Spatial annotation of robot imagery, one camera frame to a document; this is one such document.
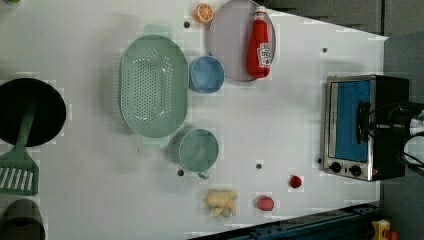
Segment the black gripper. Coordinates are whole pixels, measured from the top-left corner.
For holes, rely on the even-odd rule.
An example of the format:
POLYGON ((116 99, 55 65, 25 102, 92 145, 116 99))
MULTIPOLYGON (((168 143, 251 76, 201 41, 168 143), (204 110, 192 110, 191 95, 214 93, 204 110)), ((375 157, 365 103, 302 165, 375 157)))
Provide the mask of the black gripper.
POLYGON ((379 110, 375 113, 376 146, 400 146, 411 137, 412 114, 406 109, 379 110))

